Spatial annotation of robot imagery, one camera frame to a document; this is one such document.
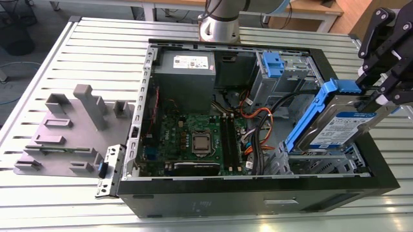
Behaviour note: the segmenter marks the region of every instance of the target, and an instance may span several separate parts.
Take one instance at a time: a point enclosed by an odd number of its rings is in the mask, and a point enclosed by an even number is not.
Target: red wire
[[[244,101],[240,103],[240,112],[241,112],[241,115],[242,115],[245,118],[254,118],[254,117],[260,114],[261,111],[268,111],[269,114],[273,115],[269,108],[260,108],[253,114],[245,115],[245,113],[244,113],[244,104],[245,104],[245,100],[246,100],[249,94],[250,94],[250,91],[246,92],[245,99],[244,99]],[[261,144],[265,144],[265,143],[266,143],[266,141],[269,140],[270,135],[272,135],[274,120],[273,120],[273,116],[270,116],[270,118],[272,118],[272,127],[270,127],[270,129],[269,129],[269,132],[266,133],[266,136],[265,136],[265,138],[264,138]]]
[[[149,135],[149,133],[153,129],[155,115],[157,115],[157,109],[158,109],[158,103],[159,103],[159,87],[157,88],[157,103],[155,103],[155,108],[154,108],[154,111],[153,111],[153,118],[150,120],[150,128],[149,128],[147,133],[145,134],[143,138]]]

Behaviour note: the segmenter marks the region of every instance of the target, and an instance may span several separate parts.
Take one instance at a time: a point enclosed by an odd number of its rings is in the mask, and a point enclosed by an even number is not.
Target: hard drive label
[[[310,148],[340,147],[357,133],[359,126],[376,115],[377,113],[340,112],[312,141]]]

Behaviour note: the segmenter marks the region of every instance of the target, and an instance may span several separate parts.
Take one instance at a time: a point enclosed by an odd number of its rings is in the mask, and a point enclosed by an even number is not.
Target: table
[[[130,7],[142,7],[147,21],[155,21],[157,8],[178,9],[191,11],[205,11],[206,0],[59,0],[67,3],[91,3],[103,5],[118,5]],[[328,8],[320,5],[321,0],[296,0],[293,5],[293,18],[316,19],[322,23],[317,32],[329,32],[332,25],[344,11],[334,2],[333,7]],[[59,10],[56,2],[51,1],[52,8]],[[264,22],[268,23],[270,16],[288,17],[289,7],[282,13],[277,14],[260,14],[256,12],[241,12],[248,15],[262,15]]]
[[[95,200],[97,179],[22,176],[12,167],[46,115],[51,93],[74,98],[77,84],[106,101],[134,101],[149,38],[198,40],[191,24],[83,18],[70,22],[0,130],[0,228],[145,232],[407,231],[413,227],[412,109],[372,130],[401,188],[313,214],[139,219],[121,200]],[[320,48],[343,79],[356,79],[360,44],[347,35],[241,28],[241,43]]]

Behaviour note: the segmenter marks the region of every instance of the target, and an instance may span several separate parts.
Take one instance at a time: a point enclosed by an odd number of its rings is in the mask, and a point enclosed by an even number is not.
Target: motherboard
[[[147,176],[244,175],[241,136],[246,119],[209,115],[165,115],[158,147],[147,146]]]

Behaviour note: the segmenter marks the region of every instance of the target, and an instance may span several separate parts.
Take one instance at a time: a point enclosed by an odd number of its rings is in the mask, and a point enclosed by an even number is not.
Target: floor
[[[59,6],[62,10],[55,12],[47,1],[35,0],[34,11],[38,17],[38,24],[31,26],[28,31],[35,41],[36,49],[34,53],[15,57],[8,55],[0,48],[0,66],[15,61],[42,63],[73,15],[98,18],[133,19],[131,8],[126,6],[74,3],[60,3]],[[189,12],[179,10],[174,13],[171,12],[170,17],[166,17],[166,13],[159,9],[158,21],[197,23],[194,19],[200,14],[201,12],[197,11]],[[262,27],[260,16],[257,15],[241,15],[240,22],[241,26],[245,27]],[[36,74],[38,68],[39,66],[36,64],[14,64],[2,68],[10,77],[10,81],[7,84],[0,84],[0,126],[4,124],[18,101],[8,104],[3,103],[12,101],[22,96],[31,79]]]

